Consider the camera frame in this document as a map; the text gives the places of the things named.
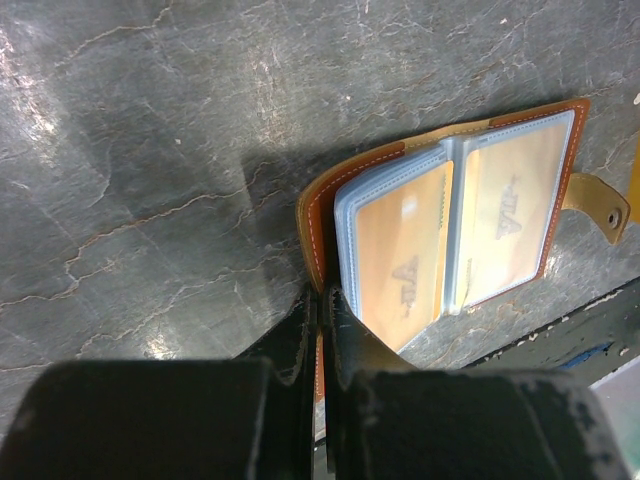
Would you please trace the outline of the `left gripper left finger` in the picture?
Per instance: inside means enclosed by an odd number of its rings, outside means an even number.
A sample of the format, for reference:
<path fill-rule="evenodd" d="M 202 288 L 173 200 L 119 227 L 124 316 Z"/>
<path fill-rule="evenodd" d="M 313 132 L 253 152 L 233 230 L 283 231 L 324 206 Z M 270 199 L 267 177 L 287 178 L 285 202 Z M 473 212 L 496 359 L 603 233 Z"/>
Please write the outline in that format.
<path fill-rule="evenodd" d="M 317 299 L 232 359 L 67 361 L 25 394 L 5 479 L 309 479 Z"/>

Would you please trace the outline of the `tan credit card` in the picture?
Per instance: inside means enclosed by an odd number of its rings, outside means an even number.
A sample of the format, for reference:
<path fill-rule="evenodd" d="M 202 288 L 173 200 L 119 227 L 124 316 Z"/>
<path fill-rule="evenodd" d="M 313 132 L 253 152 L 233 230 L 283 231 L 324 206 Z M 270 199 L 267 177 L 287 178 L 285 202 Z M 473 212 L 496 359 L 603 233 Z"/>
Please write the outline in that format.
<path fill-rule="evenodd" d="M 535 277 L 570 132 L 556 122 L 469 144 L 455 306 L 481 303 Z"/>

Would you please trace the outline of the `brown leather card holder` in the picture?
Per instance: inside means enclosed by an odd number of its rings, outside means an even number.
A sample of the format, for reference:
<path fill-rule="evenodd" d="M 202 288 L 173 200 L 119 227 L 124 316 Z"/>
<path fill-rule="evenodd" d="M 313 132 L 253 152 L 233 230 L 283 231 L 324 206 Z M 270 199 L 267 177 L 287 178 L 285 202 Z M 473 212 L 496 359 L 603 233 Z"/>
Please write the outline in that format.
<path fill-rule="evenodd" d="M 564 210 L 618 243 L 630 203 L 573 169 L 589 107 L 577 98 L 451 124 L 330 167 L 296 207 L 313 287 L 338 284 L 399 351 L 441 317 L 539 278 Z"/>

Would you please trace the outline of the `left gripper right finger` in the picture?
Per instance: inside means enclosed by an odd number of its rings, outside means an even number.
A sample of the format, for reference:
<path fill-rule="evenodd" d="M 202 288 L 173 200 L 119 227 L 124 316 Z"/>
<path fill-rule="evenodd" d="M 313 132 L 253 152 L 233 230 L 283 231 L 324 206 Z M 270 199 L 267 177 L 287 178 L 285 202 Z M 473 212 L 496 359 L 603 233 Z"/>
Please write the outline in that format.
<path fill-rule="evenodd" d="M 323 306 L 327 464 L 339 479 L 626 479 L 595 394 L 561 369 L 420 370 Z"/>

